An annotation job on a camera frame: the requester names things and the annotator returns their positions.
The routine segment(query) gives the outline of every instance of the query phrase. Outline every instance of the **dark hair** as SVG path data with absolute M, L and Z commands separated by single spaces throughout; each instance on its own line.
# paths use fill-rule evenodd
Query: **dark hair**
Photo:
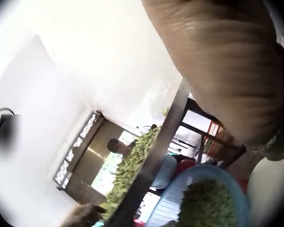
M 116 153 L 116 151 L 114 150 L 115 145 L 119 143 L 119 140 L 117 139 L 110 139 L 107 143 L 107 149 L 111 152 Z

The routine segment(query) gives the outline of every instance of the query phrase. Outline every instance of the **man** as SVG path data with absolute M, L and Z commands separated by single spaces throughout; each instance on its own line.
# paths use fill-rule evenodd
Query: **man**
M 107 149 L 113 153 L 121 154 L 124 158 L 126 158 L 135 145 L 136 140 L 131 142 L 130 145 L 126 146 L 123 142 L 117 139 L 111 139 L 107 144 Z

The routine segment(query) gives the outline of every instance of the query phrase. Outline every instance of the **table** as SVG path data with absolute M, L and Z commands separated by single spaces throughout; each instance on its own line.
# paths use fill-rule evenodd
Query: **table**
M 186 85 L 185 80 L 182 80 L 156 141 L 123 201 L 114 215 L 107 221 L 107 227 L 126 226 L 126 217 L 132 217 L 139 208 L 141 201 L 160 170 L 169 144 L 183 119 L 188 95 L 189 87 Z

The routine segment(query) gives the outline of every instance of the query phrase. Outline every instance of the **pile of green vegetables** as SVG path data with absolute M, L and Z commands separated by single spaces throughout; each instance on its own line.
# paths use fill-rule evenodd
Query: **pile of green vegetables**
M 122 162 L 118 165 L 116 178 L 113 182 L 114 187 L 107 195 L 106 202 L 101 204 L 101 207 L 107 210 L 103 215 L 104 221 L 110 218 L 117 206 L 121 203 L 131 183 L 135 179 L 141 164 L 146 159 L 149 149 L 159 131 L 160 127 L 151 129 L 147 133 L 139 136 L 131 153 L 126 158 L 123 158 Z
M 176 227 L 235 227 L 234 205 L 225 185 L 205 179 L 188 186 Z

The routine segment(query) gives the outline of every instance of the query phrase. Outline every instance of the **white ceiling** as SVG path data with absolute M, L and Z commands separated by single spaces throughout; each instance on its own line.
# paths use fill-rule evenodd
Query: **white ceiling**
M 0 12 L 0 75 L 34 34 L 87 105 L 132 128 L 163 122 L 181 76 L 140 1 L 15 1 Z

